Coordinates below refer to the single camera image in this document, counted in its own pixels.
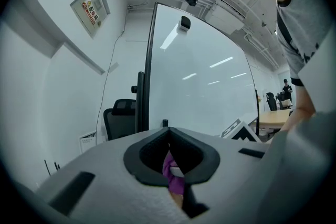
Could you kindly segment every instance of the electrical cable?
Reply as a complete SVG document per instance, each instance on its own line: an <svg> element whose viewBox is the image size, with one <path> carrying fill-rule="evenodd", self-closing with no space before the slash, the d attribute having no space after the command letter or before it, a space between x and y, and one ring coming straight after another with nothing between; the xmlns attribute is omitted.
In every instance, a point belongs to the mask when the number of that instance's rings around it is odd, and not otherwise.
<svg viewBox="0 0 336 224"><path fill-rule="evenodd" d="M102 96L102 98L101 98L101 104L100 104L100 108L99 108L99 112L98 112L98 116L97 116L97 123L96 123L96 145L97 145L98 121L99 121L100 111L101 111L101 108L102 108L102 106L103 106L103 100L104 100L104 93L105 93L106 82L107 82L107 78L108 78L109 73L110 73L110 68L111 68L111 64L112 64L112 59L113 59L113 55L114 55L115 46L116 46L116 44L117 44L119 38L125 33L125 30L126 30L126 18L127 18L127 13L128 13L128 11L126 10L125 23L124 23L124 30L123 30L123 32L120 34L120 36L116 39L116 41L114 42L114 48L113 48L113 52L112 52L112 56L111 56L110 66L109 66L109 69L107 70L107 75L106 75L106 79L105 79L105 83L104 83L104 88L103 88L103 96Z"/></svg>

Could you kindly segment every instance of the white paper sign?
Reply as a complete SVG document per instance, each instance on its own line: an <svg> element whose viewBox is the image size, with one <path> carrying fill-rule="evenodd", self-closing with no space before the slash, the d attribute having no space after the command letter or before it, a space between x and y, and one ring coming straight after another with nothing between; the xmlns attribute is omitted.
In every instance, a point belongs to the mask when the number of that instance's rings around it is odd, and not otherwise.
<svg viewBox="0 0 336 224"><path fill-rule="evenodd" d="M92 24L95 24L96 21L98 20L99 16L95 11L95 8L93 7L92 1L91 0L85 0L85 2L82 3L83 8L86 11L86 14L88 15L90 21Z"/></svg>

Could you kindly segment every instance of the chair backrest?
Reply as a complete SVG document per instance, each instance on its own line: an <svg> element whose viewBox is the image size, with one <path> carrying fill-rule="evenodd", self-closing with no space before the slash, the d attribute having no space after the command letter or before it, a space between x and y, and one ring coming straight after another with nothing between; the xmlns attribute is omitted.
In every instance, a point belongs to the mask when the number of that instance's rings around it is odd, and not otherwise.
<svg viewBox="0 0 336 224"><path fill-rule="evenodd" d="M267 103L271 111L277 110L277 102L274 99L274 94L271 92L266 93Z"/></svg>
<svg viewBox="0 0 336 224"><path fill-rule="evenodd" d="M113 109L104 111L108 140L135 133L135 102L132 99L116 100Z"/></svg>

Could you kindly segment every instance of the gray t-shirt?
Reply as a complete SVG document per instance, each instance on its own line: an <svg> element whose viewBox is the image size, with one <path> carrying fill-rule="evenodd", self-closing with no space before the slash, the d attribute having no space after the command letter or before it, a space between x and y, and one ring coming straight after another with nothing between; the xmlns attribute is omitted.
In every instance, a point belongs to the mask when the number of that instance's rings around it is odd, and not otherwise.
<svg viewBox="0 0 336 224"><path fill-rule="evenodd" d="M332 13L325 0L277 1L277 11L288 31L284 31L278 18L277 37L289 65L292 84L303 86L298 72L326 36L333 21Z"/></svg>

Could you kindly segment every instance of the desk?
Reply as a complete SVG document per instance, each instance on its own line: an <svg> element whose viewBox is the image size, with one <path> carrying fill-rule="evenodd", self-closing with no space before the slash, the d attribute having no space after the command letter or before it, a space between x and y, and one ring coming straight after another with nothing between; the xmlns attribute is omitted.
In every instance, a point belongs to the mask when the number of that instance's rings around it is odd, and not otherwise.
<svg viewBox="0 0 336 224"><path fill-rule="evenodd" d="M260 115L259 127L268 129L280 129L289 117L289 109L267 111Z"/></svg>

